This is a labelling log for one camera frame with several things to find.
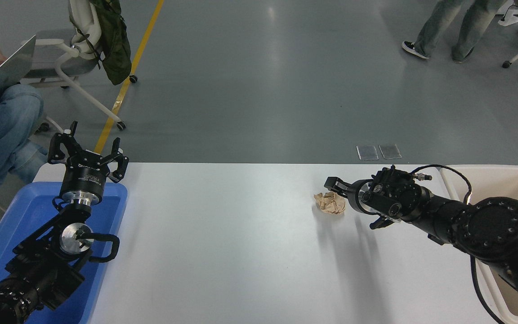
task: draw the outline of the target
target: jeans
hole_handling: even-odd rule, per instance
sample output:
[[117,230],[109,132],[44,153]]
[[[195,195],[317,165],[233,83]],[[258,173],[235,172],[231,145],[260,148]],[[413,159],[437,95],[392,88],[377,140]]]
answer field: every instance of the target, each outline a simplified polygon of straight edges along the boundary
[[0,185],[7,173],[31,183],[47,162],[47,150],[28,140],[43,113],[43,99],[35,88],[10,86],[0,98]]
[[[433,13],[417,36],[415,41],[417,52],[430,57],[437,46],[439,37],[455,19],[463,2],[464,0],[440,0],[437,2]],[[504,2],[505,0],[475,0],[463,18],[459,39],[452,48],[451,55],[454,60],[465,60]]]

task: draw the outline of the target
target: white bin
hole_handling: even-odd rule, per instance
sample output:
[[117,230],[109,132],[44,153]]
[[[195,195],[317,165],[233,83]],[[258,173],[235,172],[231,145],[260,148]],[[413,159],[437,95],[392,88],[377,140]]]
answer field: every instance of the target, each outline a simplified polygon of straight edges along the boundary
[[[487,197],[518,199],[518,166],[460,165],[449,167],[461,172],[471,182],[473,187],[471,203],[473,205]],[[467,193],[467,184],[463,179],[446,169],[441,169],[441,175],[451,199],[463,201],[463,197]],[[518,324],[518,293],[484,263],[477,261],[477,267],[484,279],[484,281],[479,280],[481,291],[483,295],[492,298],[498,311],[497,315],[508,324]]]

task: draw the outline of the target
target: black sneaker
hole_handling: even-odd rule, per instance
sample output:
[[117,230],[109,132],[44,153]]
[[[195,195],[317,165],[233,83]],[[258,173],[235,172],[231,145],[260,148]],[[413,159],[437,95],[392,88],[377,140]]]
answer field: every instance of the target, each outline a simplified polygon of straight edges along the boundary
[[471,55],[471,53],[473,53],[473,49],[471,49],[471,50],[469,51],[469,53],[467,53],[467,55],[465,55],[465,58],[464,58],[464,59],[462,59],[462,60],[460,60],[460,61],[459,61],[458,59],[453,59],[453,62],[455,62],[455,63],[457,63],[457,64],[461,64],[461,63],[463,63],[463,62],[467,61],[467,58],[469,58],[469,55]]
[[404,41],[401,44],[401,47],[403,47],[403,49],[407,53],[411,53],[411,54],[415,55],[416,57],[420,57],[422,59],[429,59],[429,57],[426,57],[425,55],[423,55],[415,50],[415,43],[411,43],[410,41]]

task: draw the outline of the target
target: crumpled paper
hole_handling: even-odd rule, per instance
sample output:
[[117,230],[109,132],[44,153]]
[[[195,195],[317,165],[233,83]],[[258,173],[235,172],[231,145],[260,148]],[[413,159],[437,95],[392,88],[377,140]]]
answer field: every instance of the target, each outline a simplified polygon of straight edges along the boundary
[[313,198],[323,213],[337,215],[345,211],[345,199],[337,193],[328,192],[325,195],[318,193],[313,195]]

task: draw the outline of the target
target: chair wheel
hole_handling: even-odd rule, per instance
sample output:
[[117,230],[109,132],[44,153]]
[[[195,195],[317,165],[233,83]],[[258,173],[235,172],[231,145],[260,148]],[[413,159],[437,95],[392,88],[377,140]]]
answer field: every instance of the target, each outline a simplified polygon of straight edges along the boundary
[[39,125],[39,128],[37,128],[35,133],[41,133],[42,131],[49,131],[49,129],[50,129],[49,123],[41,123],[41,125]]
[[118,121],[117,122],[117,128],[120,130],[120,131],[123,131],[124,129],[127,128],[127,126],[125,126],[125,123],[123,121]]

